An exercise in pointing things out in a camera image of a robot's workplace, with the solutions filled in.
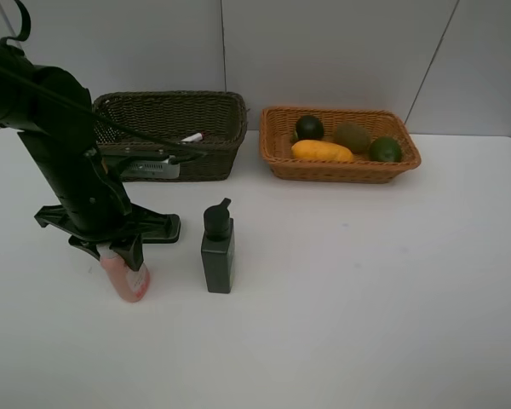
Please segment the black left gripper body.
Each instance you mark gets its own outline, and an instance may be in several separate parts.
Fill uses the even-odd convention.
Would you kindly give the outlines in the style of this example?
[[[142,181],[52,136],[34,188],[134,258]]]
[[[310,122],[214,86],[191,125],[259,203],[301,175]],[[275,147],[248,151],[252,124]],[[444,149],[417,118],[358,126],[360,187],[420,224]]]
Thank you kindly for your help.
[[[125,216],[113,203],[110,189],[91,178],[67,172],[54,176],[50,170],[41,173],[60,201],[58,205],[42,207],[35,219],[40,227],[53,226],[70,235],[97,236],[103,241],[114,241],[144,231],[139,223],[146,214],[159,214],[137,204]]]

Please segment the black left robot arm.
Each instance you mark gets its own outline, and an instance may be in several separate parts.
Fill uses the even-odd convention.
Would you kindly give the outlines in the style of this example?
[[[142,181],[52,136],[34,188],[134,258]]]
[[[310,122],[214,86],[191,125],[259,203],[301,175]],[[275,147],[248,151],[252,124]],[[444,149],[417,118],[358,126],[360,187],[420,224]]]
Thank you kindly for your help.
[[[58,205],[44,206],[38,224],[69,233],[91,256],[108,243],[136,270],[144,244],[174,243],[181,221],[132,204],[95,136],[89,91],[69,72],[34,66],[20,49],[0,44],[0,127],[17,130]]]

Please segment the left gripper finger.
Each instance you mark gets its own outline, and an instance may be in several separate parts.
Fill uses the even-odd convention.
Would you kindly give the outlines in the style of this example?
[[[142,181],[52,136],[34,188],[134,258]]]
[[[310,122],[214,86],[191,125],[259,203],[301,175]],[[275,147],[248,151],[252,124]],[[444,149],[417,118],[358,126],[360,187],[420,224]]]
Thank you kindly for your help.
[[[139,270],[144,263],[141,236],[129,236],[112,241],[109,248],[120,255],[131,270]]]
[[[71,235],[68,244],[71,247],[74,247],[76,249],[79,249],[90,256],[92,256],[94,259],[100,258],[100,253],[97,250],[97,245],[102,243],[102,238],[99,238],[97,236],[82,236],[78,237],[76,235]]]

